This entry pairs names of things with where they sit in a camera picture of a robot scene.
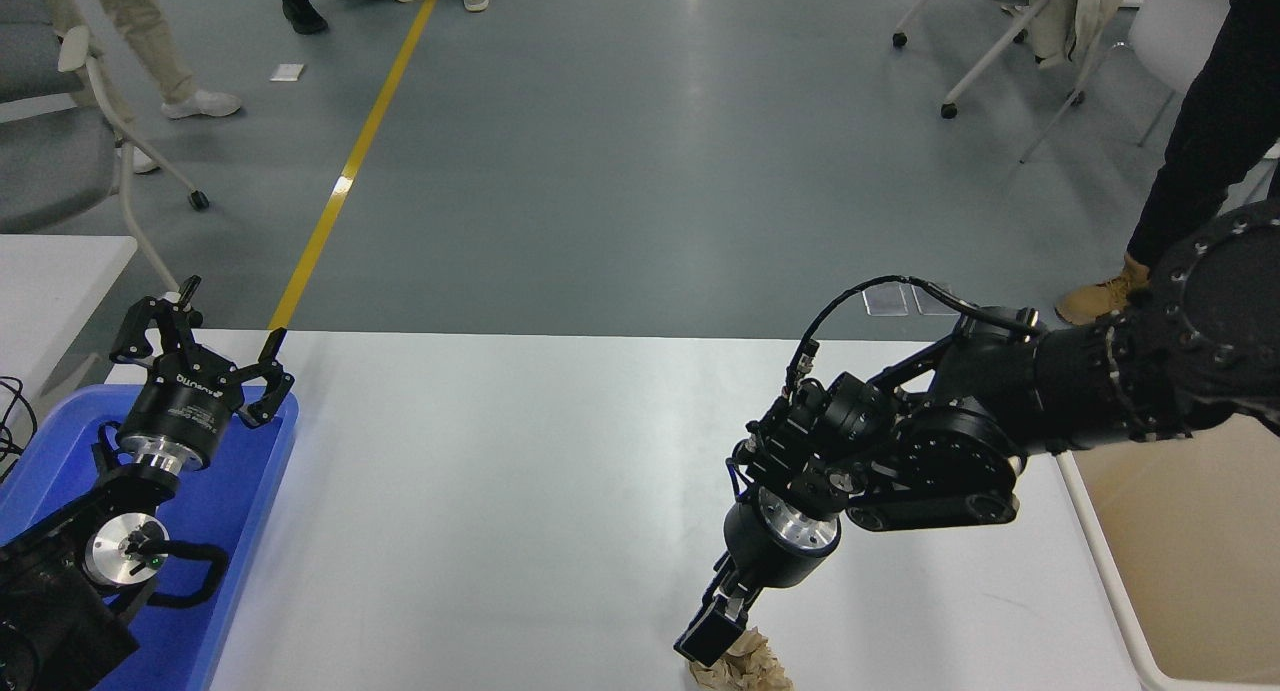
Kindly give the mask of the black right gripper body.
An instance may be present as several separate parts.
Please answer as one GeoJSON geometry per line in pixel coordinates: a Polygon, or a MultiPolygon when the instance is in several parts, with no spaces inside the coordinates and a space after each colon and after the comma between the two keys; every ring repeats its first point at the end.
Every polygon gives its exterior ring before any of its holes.
{"type": "Polygon", "coordinates": [[[838,548],[841,523],[810,518],[786,502],[737,502],[724,520],[724,541],[741,582],[790,589],[838,548]]]}

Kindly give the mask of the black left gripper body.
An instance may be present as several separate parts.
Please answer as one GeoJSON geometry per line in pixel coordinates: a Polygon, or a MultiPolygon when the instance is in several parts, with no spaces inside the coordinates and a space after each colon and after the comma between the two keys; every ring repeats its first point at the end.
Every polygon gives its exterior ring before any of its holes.
{"type": "Polygon", "coordinates": [[[146,381],[116,430],[116,448],[133,463],[164,470],[205,470],[225,435],[230,418],[243,404],[219,386],[236,367],[148,369],[146,381]]]}

